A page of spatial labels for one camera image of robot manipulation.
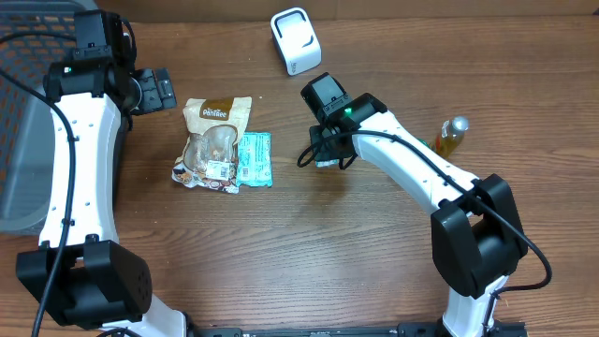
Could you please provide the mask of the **teal snack packet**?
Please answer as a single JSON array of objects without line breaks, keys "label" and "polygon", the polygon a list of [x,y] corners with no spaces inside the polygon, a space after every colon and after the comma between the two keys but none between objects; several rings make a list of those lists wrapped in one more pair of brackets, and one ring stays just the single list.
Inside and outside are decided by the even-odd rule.
[{"label": "teal snack packet", "polygon": [[327,168],[327,167],[338,166],[338,165],[339,165],[339,159],[315,162],[315,166],[317,168]]}]

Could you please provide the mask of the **teal white wet wipes pack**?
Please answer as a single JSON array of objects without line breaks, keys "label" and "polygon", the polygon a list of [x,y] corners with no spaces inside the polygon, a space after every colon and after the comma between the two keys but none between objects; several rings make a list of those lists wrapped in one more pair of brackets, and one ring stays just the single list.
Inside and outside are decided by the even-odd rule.
[{"label": "teal white wet wipes pack", "polygon": [[272,187],[271,134],[246,132],[238,144],[237,185]]}]

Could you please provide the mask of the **brown white snack packet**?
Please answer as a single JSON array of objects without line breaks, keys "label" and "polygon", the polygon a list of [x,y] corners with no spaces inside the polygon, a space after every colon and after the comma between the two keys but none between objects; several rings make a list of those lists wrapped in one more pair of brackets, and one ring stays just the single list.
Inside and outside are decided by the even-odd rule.
[{"label": "brown white snack packet", "polygon": [[250,96],[190,98],[183,108],[188,138],[171,178],[187,188],[237,194],[238,145],[252,109]]}]

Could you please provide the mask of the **yellow dish soap bottle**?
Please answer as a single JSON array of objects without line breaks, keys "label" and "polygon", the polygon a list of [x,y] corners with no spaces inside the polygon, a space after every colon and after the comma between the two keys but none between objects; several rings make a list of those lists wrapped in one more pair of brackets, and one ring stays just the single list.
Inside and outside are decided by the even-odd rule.
[{"label": "yellow dish soap bottle", "polygon": [[448,159],[462,143],[469,126],[469,120],[464,116],[457,116],[444,121],[430,145],[431,149],[444,159]]}]

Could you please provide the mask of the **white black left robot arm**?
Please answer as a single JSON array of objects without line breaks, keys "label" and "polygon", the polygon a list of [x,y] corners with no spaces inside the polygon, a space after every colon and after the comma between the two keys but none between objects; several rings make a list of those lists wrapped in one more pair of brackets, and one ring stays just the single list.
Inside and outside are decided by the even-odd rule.
[{"label": "white black left robot arm", "polygon": [[120,245],[113,214],[121,134],[131,116],[175,106],[168,71],[109,57],[54,63],[40,99],[53,121],[50,204],[38,248],[16,265],[38,313],[103,336],[192,335],[186,314],[153,293],[146,261]]}]

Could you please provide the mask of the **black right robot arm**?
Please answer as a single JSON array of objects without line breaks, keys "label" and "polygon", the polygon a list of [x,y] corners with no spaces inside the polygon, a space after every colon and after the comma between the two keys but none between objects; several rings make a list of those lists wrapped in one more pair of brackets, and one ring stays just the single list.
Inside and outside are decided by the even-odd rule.
[{"label": "black right robot arm", "polygon": [[360,157],[390,176],[431,219],[432,259],[449,286],[448,304],[436,322],[401,323],[398,335],[526,335],[524,324],[493,316],[529,249],[507,182],[497,175],[480,180],[447,163],[370,94],[304,90],[301,96],[318,123],[299,166],[335,158],[345,169]]}]

